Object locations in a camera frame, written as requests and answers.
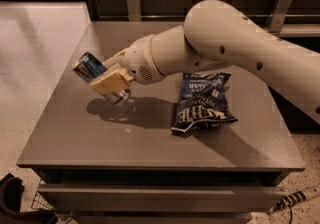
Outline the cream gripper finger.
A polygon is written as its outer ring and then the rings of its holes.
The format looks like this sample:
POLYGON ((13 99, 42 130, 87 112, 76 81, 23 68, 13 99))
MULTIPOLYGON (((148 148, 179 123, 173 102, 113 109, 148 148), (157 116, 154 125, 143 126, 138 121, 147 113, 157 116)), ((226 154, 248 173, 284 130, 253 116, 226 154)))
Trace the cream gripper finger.
POLYGON ((90 87, 98 94, 103 95, 111 92, 128 89, 135 79, 124 68, 117 68, 113 71, 106 71, 89 83, 90 87))
POLYGON ((103 65, 109 69, 112 66, 118 64, 119 62, 122 61, 122 59, 124 58, 125 54, 127 52, 127 48, 119 51, 118 53, 116 53, 114 56, 110 57, 109 59, 107 59, 106 61, 103 62, 103 65))

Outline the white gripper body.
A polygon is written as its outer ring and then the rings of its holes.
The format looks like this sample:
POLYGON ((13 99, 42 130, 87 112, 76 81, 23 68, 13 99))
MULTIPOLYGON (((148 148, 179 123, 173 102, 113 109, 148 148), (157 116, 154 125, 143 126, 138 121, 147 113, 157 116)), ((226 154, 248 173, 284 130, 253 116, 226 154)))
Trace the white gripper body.
POLYGON ((157 69, 152 52, 151 42, 154 35, 136 40, 125 50, 123 67, 140 84, 148 85, 162 81, 165 76, 157 69))

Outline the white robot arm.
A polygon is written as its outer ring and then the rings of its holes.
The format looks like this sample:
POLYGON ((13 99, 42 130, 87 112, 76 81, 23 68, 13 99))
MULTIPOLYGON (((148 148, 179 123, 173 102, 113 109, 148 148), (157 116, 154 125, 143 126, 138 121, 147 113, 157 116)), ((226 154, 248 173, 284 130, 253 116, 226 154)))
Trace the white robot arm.
POLYGON ((266 32, 218 0, 196 4, 182 25, 118 52, 104 62, 107 71, 90 86, 104 95, 127 89, 134 81, 147 85, 171 74, 223 64, 251 72, 320 122, 320 54, 266 32))

